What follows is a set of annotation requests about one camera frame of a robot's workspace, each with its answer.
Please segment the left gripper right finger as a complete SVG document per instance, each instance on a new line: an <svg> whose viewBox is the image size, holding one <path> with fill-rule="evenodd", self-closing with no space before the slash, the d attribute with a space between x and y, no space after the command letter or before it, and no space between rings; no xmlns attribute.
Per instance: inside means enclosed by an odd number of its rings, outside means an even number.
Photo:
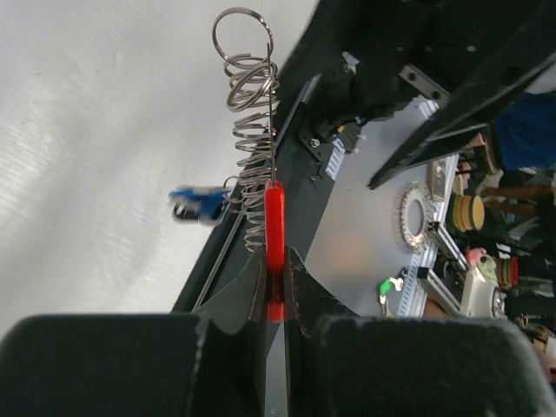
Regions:
<svg viewBox="0 0 556 417"><path fill-rule="evenodd" d="M361 317L289 248L284 269L292 416L552 416L532 344L510 322Z"/></svg>

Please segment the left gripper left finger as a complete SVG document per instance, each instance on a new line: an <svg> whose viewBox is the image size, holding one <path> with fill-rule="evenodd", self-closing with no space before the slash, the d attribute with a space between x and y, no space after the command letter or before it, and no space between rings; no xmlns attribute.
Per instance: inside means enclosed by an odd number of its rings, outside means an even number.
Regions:
<svg viewBox="0 0 556 417"><path fill-rule="evenodd" d="M266 265L191 313L35 315L1 342L4 416L261 416Z"/></svg>

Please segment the blue key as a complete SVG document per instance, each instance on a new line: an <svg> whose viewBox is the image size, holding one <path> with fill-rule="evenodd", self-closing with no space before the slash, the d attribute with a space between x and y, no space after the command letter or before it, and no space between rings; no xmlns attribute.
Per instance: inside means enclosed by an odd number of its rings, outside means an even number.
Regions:
<svg viewBox="0 0 556 417"><path fill-rule="evenodd" d="M173 217L180 222L217 225L228 206L230 188L182 187L169 192Z"/></svg>

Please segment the red keyring tag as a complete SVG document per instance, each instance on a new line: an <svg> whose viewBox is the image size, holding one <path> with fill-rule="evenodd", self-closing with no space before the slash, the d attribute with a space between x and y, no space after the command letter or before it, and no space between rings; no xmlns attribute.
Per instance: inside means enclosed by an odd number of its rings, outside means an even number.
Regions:
<svg viewBox="0 0 556 417"><path fill-rule="evenodd" d="M272 322L283 318L283 269L285 265L285 193L281 182L267 183L264 194L266 262L270 295L268 315Z"/></svg>

